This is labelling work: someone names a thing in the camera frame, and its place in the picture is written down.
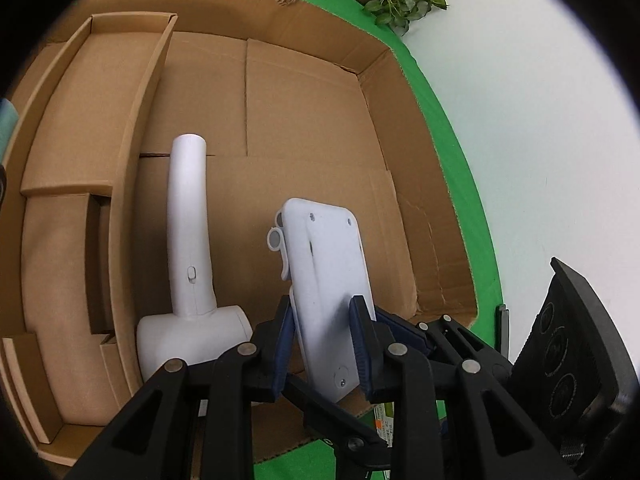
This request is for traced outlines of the white device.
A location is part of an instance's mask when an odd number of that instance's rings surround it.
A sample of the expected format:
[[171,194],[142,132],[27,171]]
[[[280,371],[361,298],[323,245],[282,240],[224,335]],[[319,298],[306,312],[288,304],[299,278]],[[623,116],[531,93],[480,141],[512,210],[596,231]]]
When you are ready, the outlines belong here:
[[276,213],[267,245],[282,259],[300,354],[311,387],[331,402],[359,386],[349,301],[375,317],[359,226],[348,209],[290,198]]

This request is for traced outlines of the white hair dryer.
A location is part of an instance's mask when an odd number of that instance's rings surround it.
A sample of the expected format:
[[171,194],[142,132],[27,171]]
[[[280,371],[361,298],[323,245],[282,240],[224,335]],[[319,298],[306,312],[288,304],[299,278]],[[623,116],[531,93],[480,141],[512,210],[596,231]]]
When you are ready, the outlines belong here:
[[143,379],[171,359],[189,365],[211,361],[253,336],[241,307],[217,304],[208,232],[206,141],[195,133],[183,133],[172,142],[167,263],[171,311],[147,315],[137,328]]

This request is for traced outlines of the pastel plush toy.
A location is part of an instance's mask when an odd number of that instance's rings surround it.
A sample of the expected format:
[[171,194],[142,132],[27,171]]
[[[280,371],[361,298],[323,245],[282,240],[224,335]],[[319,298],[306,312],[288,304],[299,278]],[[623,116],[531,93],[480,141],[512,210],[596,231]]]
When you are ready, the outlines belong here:
[[0,160],[6,154],[17,122],[18,113],[15,106],[11,101],[2,99],[0,104]]

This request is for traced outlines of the black rectangular bar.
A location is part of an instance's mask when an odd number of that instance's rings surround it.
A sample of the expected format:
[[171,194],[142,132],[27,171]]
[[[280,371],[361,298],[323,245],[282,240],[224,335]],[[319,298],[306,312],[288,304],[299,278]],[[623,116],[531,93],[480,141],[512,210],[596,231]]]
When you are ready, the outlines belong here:
[[509,359],[510,351],[510,311],[505,304],[496,307],[495,313],[496,349]]

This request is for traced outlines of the white green printed box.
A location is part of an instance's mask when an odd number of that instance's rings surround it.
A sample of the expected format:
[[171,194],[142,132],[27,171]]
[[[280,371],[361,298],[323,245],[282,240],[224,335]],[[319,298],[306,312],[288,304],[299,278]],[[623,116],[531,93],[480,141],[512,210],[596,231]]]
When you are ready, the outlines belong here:
[[373,407],[374,428],[389,448],[393,445],[394,413],[393,402],[375,404]]

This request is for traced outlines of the green tablecloth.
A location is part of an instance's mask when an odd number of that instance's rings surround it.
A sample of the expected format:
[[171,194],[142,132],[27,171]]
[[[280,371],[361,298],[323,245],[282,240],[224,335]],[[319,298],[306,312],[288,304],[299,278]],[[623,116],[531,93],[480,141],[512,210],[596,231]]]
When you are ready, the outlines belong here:
[[318,6],[371,37],[382,41],[392,51],[405,80],[420,107],[430,132],[440,170],[447,183],[452,208],[461,228],[461,239],[470,264],[477,312],[472,315],[471,330],[494,346],[499,338],[496,330],[495,307],[502,303],[498,266],[480,194],[471,169],[463,154],[454,128],[442,108],[432,86],[420,69],[416,57],[393,32],[386,32],[373,23],[355,0],[302,0]]

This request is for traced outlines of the cardboard insert divider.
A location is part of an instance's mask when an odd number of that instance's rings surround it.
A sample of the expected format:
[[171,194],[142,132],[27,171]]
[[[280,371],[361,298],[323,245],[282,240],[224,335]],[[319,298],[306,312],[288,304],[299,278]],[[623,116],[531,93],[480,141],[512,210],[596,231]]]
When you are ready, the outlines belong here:
[[2,158],[1,390],[28,445],[63,466],[142,384],[134,181],[177,20],[90,15],[17,81]]

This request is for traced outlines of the brown cardboard tray box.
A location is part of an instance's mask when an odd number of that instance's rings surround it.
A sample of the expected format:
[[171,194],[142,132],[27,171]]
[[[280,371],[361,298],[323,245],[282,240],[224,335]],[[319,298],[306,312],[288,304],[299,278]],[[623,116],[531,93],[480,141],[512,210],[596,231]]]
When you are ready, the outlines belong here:
[[78,0],[47,44],[93,14],[177,15],[134,181],[130,263],[139,321],[170,308],[170,146],[207,144],[220,304],[268,320],[286,285],[266,235],[291,197],[356,216],[374,302],[409,321],[477,312],[470,264],[420,107],[392,51],[302,0]]

